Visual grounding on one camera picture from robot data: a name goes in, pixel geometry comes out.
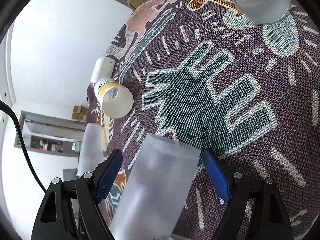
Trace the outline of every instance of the screw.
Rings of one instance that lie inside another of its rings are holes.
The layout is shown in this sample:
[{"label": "screw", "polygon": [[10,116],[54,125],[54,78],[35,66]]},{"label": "screw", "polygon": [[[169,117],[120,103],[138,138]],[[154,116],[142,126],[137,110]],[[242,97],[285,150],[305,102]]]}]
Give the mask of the screw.
[{"label": "screw", "polygon": [[89,179],[89,178],[91,178],[91,176],[92,176],[92,173],[91,173],[91,172],[86,172],[86,173],[83,175],[83,177],[84,177],[85,179]]},{"label": "screw", "polygon": [[242,178],[242,174],[239,173],[239,172],[235,172],[235,173],[233,174],[233,176],[234,176],[236,179],[241,179],[241,178]]},{"label": "screw", "polygon": [[266,178],[266,182],[267,182],[268,184],[272,184],[272,183],[273,183],[273,179],[271,179],[271,178]]},{"label": "screw", "polygon": [[52,180],[52,183],[53,183],[53,184],[57,184],[59,181],[60,181],[59,178],[54,178],[54,179]]}]

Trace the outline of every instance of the blue gripper pad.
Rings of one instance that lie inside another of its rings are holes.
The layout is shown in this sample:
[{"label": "blue gripper pad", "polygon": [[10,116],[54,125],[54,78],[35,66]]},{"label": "blue gripper pad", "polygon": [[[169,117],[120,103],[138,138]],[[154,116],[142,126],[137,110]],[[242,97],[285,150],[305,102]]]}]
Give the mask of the blue gripper pad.
[{"label": "blue gripper pad", "polygon": [[108,197],[113,182],[122,165],[122,152],[118,150],[97,184],[96,201],[98,204]]},{"label": "blue gripper pad", "polygon": [[223,172],[220,170],[208,150],[203,152],[203,164],[218,197],[222,198],[225,203],[229,203],[231,194],[229,192],[227,178],[223,175]]}]

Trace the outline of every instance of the woven fabric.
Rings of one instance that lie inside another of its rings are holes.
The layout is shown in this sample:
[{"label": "woven fabric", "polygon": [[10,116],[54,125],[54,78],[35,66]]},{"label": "woven fabric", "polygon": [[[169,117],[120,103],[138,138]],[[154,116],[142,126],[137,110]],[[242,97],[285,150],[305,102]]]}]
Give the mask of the woven fabric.
[{"label": "woven fabric", "polygon": [[[124,154],[122,182],[106,201],[110,219],[149,132],[210,147],[250,179],[272,177],[294,236],[310,228],[320,213],[320,40],[297,1],[284,20],[262,26],[229,0],[148,0],[115,39],[106,54],[134,106],[110,120],[106,155]],[[96,122],[98,108],[93,95],[87,122]],[[200,160],[175,237],[210,239],[225,208]]]}]

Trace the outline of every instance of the yellow label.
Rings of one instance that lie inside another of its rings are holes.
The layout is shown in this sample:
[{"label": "yellow label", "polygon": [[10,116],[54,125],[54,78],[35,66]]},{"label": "yellow label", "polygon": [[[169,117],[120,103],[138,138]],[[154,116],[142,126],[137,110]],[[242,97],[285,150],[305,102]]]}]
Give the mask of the yellow label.
[{"label": "yellow label", "polygon": [[104,83],[98,90],[98,101],[102,103],[104,95],[108,92],[108,90],[121,86],[119,83],[114,81],[109,81]]}]

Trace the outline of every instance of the black cable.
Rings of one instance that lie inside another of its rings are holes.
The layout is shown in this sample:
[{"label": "black cable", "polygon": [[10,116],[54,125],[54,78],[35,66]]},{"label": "black cable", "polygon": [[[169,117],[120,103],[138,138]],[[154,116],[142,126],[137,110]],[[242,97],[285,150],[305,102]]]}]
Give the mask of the black cable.
[{"label": "black cable", "polygon": [[19,142],[20,142],[20,145],[21,145],[21,149],[23,151],[23,154],[24,154],[24,157],[26,158],[26,161],[27,161],[27,164],[29,166],[29,169],[31,170],[31,173],[33,175],[33,177],[36,179],[36,181],[38,182],[40,188],[43,190],[43,192],[45,193],[46,192],[46,189],[45,187],[42,185],[41,181],[39,180],[35,170],[33,169],[32,167],[32,164],[31,164],[31,161],[29,159],[29,155],[28,155],[28,152],[27,152],[27,149],[26,149],[26,145],[24,144],[24,141],[23,141],[23,137],[22,137],[22,132],[21,132],[21,127],[20,127],[20,124],[19,124],[19,121],[17,119],[17,116],[15,115],[15,113],[12,111],[12,109],[4,102],[2,102],[0,100],[0,110],[2,110],[3,112],[5,112],[13,121],[14,123],[14,126],[16,128],[16,131],[17,131],[17,135],[18,135],[18,139],[19,139]]}]

